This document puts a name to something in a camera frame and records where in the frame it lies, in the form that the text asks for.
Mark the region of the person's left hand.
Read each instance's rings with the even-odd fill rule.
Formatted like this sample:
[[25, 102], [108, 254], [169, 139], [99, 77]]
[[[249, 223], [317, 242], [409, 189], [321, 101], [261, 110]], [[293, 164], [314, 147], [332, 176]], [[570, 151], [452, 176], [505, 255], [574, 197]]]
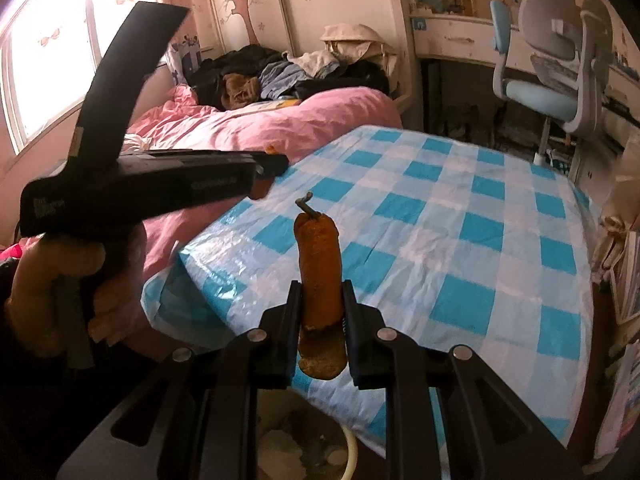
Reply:
[[120, 269], [112, 278], [92, 280], [104, 266], [98, 243], [41, 237], [17, 265], [4, 315], [18, 341], [36, 356], [57, 356], [75, 328], [82, 340], [122, 342], [160, 361], [168, 352], [151, 330], [141, 307], [146, 233], [130, 231]]

